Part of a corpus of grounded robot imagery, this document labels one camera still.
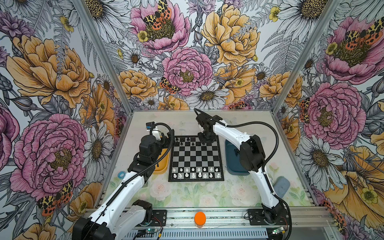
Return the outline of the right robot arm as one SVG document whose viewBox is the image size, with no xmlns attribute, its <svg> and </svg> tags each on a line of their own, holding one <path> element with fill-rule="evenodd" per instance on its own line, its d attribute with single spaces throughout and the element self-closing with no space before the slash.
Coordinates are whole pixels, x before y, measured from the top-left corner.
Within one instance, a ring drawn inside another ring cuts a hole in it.
<svg viewBox="0 0 384 240">
<path fill-rule="evenodd" d="M 202 143 L 212 142 L 217 136 L 224 138 L 234 145 L 240 154 L 240 164 L 249 172 L 259 190 L 265 222 L 272 225 L 284 214 L 286 205 L 276 194 L 266 171 L 267 162 L 275 155 L 279 147 L 279 135 L 270 124 L 253 121 L 239 125 L 229 125 L 221 117 L 194 109 L 196 120 L 201 129 L 198 137 Z M 275 135 L 275 147 L 267 157 L 259 136 L 250 136 L 238 130 L 248 125 L 268 127 Z"/>
</svg>

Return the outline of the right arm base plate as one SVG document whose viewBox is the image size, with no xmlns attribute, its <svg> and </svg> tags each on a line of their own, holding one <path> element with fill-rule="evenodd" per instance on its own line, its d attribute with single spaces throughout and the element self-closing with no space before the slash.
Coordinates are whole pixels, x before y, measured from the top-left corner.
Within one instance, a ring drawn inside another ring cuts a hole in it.
<svg viewBox="0 0 384 240">
<path fill-rule="evenodd" d="M 248 209 L 244 215 L 244 219 L 249 221 L 251 226 L 288 226 L 291 223 L 287 210 L 283 210 L 277 218 L 268 220 L 263 209 Z"/>
</svg>

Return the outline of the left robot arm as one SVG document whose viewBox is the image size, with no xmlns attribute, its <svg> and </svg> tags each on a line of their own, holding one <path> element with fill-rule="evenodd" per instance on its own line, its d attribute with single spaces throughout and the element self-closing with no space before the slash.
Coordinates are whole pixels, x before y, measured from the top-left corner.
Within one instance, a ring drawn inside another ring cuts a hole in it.
<svg viewBox="0 0 384 240">
<path fill-rule="evenodd" d="M 151 221 L 151 203 L 139 200 L 127 212 L 125 208 L 170 152 L 175 133 L 165 123 L 150 122 L 146 128 L 149 134 L 141 138 L 139 152 L 134 155 L 123 181 L 88 218 L 75 222 L 73 240 L 121 240 L 137 225 Z"/>
</svg>

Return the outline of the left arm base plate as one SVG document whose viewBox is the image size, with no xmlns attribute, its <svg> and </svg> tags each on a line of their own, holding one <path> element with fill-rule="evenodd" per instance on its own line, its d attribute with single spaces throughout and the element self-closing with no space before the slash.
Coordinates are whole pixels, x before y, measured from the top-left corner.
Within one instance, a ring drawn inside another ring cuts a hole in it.
<svg viewBox="0 0 384 240">
<path fill-rule="evenodd" d="M 154 209 L 149 227 L 165 227 L 167 223 L 167 210 Z"/>
</svg>

